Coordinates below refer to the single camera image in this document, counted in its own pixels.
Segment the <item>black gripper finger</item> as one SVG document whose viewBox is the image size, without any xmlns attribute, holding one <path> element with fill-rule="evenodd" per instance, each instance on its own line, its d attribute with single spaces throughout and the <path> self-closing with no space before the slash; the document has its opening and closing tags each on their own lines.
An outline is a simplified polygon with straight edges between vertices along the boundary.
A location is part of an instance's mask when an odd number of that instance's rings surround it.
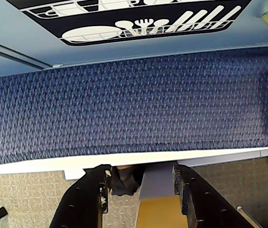
<svg viewBox="0 0 268 228">
<path fill-rule="evenodd" d="M 202 176 L 188 166 L 175 164 L 174 194 L 189 228 L 258 228 L 241 208 L 235 209 Z"/>
<path fill-rule="evenodd" d="M 51 228 L 101 228 L 108 211 L 108 192 L 112 186 L 112 166 L 89 170 L 64 193 Z"/>
</svg>

